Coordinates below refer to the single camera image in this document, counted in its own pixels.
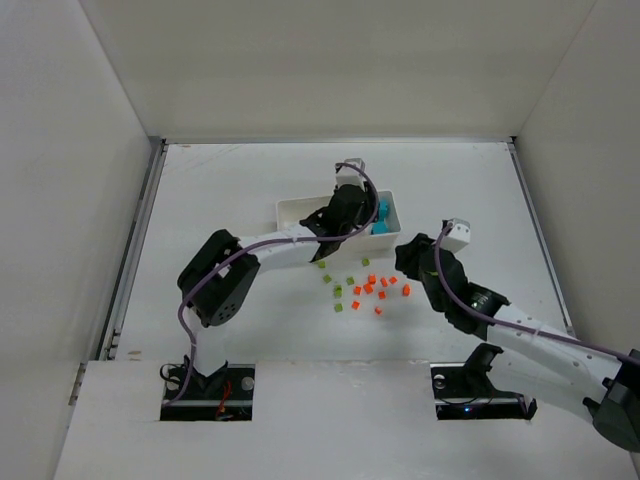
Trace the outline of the large blue lego brick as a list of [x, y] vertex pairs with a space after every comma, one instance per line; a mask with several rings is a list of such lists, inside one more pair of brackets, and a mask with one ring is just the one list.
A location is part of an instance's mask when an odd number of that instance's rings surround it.
[[381, 199], [378, 204], [377, 222], [384, 222], [389, 214], [389, 203]]

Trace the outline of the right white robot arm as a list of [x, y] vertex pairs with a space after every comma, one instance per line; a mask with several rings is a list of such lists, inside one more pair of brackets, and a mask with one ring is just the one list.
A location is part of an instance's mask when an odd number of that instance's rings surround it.
[[613, 445], [639, 450], [639, 352], [580, 341], [468, 280], [452, 224], [395, 249], [395, 268], [419, 282], [431, 308], [479, 339], [463, 370], [474, 384], [541, 400], [589, 423]]

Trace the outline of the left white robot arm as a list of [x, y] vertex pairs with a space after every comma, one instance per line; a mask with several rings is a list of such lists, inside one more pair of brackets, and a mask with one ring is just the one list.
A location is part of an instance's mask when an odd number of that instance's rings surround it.
[[347, 239], [365, 231], [378, 215], [371, 182], [338, 187], [329, 203], [293, 226], [257, 237], [214, 232], [178, 277], [178, 319], [190, 342], [189, 368], [209, 377], [225, 364], [205, 331], [229, 322], [261, 273], [319, 262]]

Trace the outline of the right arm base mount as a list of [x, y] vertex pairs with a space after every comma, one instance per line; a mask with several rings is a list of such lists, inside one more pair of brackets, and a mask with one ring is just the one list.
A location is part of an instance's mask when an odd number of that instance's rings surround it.
[[499, 390], [488, 374], [496, 357], [504, 351], [482, 343], [464, 363], [430, 365], [436, 417], [440, 421], [533, 419], [535, 399], [522, 393]]

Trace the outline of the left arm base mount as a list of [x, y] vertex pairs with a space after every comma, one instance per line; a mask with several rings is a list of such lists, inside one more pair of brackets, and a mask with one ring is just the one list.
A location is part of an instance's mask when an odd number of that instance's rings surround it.
[[252, 364], [228, 364], [210, 377], [193, 372], [186, 392], [178, 394], [187, 366], [166, 364], [160, 369], [164, 382], [160, 420], [164, 422], [248, 422], [253, 417], [256, 369]]

